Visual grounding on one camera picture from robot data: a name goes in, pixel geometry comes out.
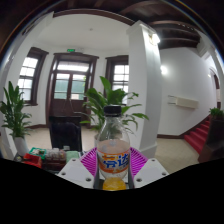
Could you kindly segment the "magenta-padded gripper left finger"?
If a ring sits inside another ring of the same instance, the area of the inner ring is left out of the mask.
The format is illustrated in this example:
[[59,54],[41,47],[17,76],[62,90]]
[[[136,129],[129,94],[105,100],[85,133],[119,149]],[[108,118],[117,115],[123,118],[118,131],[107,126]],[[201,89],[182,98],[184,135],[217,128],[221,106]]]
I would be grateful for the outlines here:
[[98,174],[96,149],[84,153],[80,158],[71,158],[58,176],[84,188],[94,188]]

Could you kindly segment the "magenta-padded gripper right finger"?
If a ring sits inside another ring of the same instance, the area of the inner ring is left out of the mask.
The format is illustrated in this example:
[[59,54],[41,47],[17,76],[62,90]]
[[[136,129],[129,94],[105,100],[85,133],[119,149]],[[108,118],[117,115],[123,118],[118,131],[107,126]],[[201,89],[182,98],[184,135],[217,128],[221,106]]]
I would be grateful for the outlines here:
[[135,189],[157,181],[169,173],[156,158],[148,159],[137,149],[130,149],[128,188]]

